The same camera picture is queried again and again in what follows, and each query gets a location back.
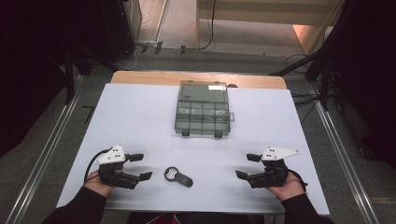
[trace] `white table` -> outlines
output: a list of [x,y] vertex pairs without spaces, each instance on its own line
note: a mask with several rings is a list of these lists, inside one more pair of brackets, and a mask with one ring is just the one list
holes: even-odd
[[[135,189],[115,189],[106,209],[152,212],[225,212],[276,214],[284,209],[266,189],[252,189],[235,170],[257,174],[263,165],[246,154],[262,154],[269,147],[296,148],[298,156],[285,159],[309,185],[308,197],[321,215],[328,215],[318,176],[304,133],[287,90],[229,88],[230,110],[235,115],[228,136],[175,133],[179,86],[107,84],[58,206],[67,204],[82,185],[85,169],[100,150],[122,144],[125,153],[143,153],[142,161],[126,162],[124,172],[153,172]],[[193,180],[191,188],[167,181],[169,166]]]

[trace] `black stand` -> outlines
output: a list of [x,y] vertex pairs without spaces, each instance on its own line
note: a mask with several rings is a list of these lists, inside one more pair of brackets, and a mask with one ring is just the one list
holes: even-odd
[[341,41],[339,37],[340,33],[346,29],[346,24],[350,21],[355,8],[360,2],[361,0],[346,0],[344,9],[340,15],[340,18],[338,19],[338,22],[334,25],[332,32],[317,51],[306,58],[301,59],[297,63],[291,64],[278,72],[269,74],[269,76],[283,77],[287,73],[312,62],[305,73],[305,79],[307,81],[315,81],[319,74],[323,73],[319,100],[327,111],[327,90],[329,79],[331,77],[330,73],[332,71],[331,59],[334,56],[332,50],[335,49],[337,45],[339,45],[339,42]]
[[66,74],[66,100],[65,104],[68,105],[70,101],[72,100],[74,94],[75,94],[75,87],[74,87],[74,75],[73,75],[73,63],[75,64],[77,70],[79,71],[80,74],[83,76],[89,76],[92,68],[90,64],[87,61],[87,58],[85,57],[88,56],[97,62],[101,63],[102,65],[106,66],[113,72],[117,72],[120,69],[113,65],[112,63],[109,63],[105,59],[101,58],[100,56],[96,55],[92,51],[90,51],[87,48],[84,48],[82,46],[69,46],[66,48],[65,51],[65,74]]

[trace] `metal bar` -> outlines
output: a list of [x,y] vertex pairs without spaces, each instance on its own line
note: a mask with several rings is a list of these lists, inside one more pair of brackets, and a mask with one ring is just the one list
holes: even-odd
[[160,38],[160,32],[161,32],[161,29],[163,28],[163,21],[165,18],[166,9],[168,9],[168,5],[169,5],[169,0],[165,0],[165,2],[163,3],[163,10],[161,11],[160,21],[158,22],[158,25],[157,25],[157,32],[155,33],[155,36],[154,36],[155,42],[158,42],[158,39]]
[[[317,87],[312,85],[311,83],[309,83],[309,89],[311,93],[318,94]],[[361,210],[364,222],[370,224],[380,223],[375,213],[375,210],[372,207],[370,199],[364,189],[364,186],[359,180],[355,168],[353,167],[352,162],[347,155],[341,138],[332,123],[332,118],[329,111],[325,111],[321,104],[317,104],[317,110],[326,129],[326,132],[332,142],[332,147],[340,162],[344,175],[346,176],[346,181],[348,182],[349,187],[352,190],[353,197],[355,198],[356,203]]]
[[[78,84],[81,85],[83,82],[82,77],[78,76]],[[50,159],[52,157],[53,152],[55,151],[56,146],[58,145],[59,139],[62,136],[64,131],[64,127],[69,121],[71,114],[76,106],[78,101],[79,91],[76,92],[74,97],[71,99],[69,105],[65,105],[64,109],[61,113],[61,116],[58,118],[55,127],[52,129],[52,132],[47,140],[46,145],[44,146],[39,158],[35,163],[35,167],[30,173],[28,179],[23,185],[19,196],[17,197],[17,201],[14,204],[14,207],[9,214],[6,223],[21,223],[21,220],[32,201],[33,196],[35,195],[35,191],[40,183],[40,180],[45,173],[48,164],[50,163]]]

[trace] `sleeve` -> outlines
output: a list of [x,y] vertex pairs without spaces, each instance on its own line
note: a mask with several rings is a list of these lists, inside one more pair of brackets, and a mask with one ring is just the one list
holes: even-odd
[[285,207],[286,224],[333,224],[327,217],[318,215],[306,194],[301,194],[282,202]]
[[81,187],[72,201],[63,207],[56,208],[43,223],[100,223],[105,212],[105,205],[104,196]]

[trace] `hand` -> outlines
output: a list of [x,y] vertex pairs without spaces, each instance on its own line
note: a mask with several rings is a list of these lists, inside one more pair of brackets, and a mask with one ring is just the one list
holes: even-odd
[[115,187],[111,187],[109,185],[102,184],[99,178],[99,172],[96,170],[88,175],[88,180],[84,183],[84,187],[87,189],[91,189],[98,194],[101,194],[105,198],[111,193],[111,191]]
[[269,187],[267,189],[274,193],[280,201],[285,201],[289,198],[305,193],[303,186],[301,186],[300,179],[292,173],[289,173],[288,178],[282,187]]

